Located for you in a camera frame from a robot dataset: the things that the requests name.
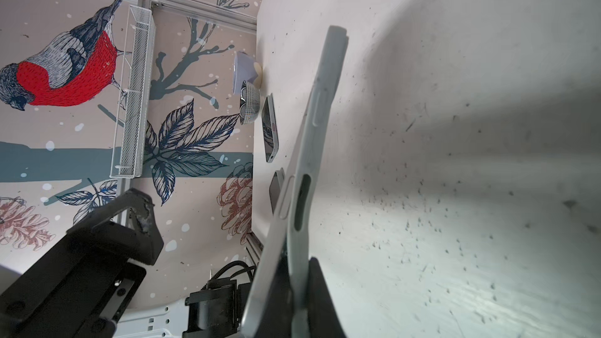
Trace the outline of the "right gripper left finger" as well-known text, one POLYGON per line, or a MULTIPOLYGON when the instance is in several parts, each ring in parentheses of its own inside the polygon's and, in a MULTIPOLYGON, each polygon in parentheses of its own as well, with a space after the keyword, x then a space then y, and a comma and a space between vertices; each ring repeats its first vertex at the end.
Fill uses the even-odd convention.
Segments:
POLYGON ((71 227, 1 295, 3 337, 112 337, 164 241, 130 189, 71 227))

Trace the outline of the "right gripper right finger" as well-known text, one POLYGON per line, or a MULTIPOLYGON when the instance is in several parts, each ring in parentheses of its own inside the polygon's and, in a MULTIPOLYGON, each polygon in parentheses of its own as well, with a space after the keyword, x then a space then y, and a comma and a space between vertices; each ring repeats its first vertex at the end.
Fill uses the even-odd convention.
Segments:
MULTIPOLYGON (((310 337, 345 337, 325 277, 317 258, 308 262, 308 329, 310 337)), ((266 309, 261 316, 256 337, 290 337, 293 320, 293 294, 287 257, 279 259, 269 288, 266 309)))

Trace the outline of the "light blue phone case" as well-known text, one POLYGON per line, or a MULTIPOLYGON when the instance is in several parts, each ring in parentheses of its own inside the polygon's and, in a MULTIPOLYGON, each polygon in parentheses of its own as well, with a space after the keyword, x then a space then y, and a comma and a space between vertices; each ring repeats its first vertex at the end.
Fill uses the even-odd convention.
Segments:
POLYGON ((293 294, 290 337, 310 337, 308 329, 309 218, 316 191, 330 110, 347 52, 347 31, 329 27, 308 106, 302 118, 275 214, 244 309, 240 332, 256 337, 279 259, 287 257, 293 294))

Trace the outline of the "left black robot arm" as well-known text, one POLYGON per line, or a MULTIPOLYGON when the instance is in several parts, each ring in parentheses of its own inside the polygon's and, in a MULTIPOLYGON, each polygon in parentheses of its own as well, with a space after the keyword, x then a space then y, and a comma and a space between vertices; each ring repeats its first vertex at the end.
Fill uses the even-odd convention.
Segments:
POLYGON ((241 337, 255 269, 254 265, 233 261, 188 297, 145 311, 127 311, 114 336, 241 337))

